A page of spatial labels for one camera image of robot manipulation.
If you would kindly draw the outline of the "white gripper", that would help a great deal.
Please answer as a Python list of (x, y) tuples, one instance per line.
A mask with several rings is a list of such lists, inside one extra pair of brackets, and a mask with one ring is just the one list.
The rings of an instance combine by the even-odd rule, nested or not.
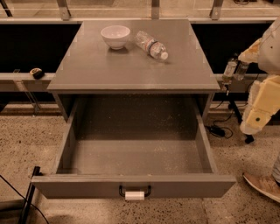
[[(238, 60), (245, 63), (257, 63), (261, 40), (256, 40), (243, 51)], [(240, 130), (246, 135), (260, 132), (280, 109), (280, 76), (270, 75), (264, 81), (256, 80), (249, 92), (251, 109), (246, 109), (242, 116)]]

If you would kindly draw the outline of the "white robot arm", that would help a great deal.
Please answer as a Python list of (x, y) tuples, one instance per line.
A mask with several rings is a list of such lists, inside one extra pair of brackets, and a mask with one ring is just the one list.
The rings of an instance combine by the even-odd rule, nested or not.
[(238, 60), (256, 63), (268, 77), (253, 82), (244, 110), (240, 130), (247, 135), (261, 131), (280, 109), (280, 17), (278, 17)]

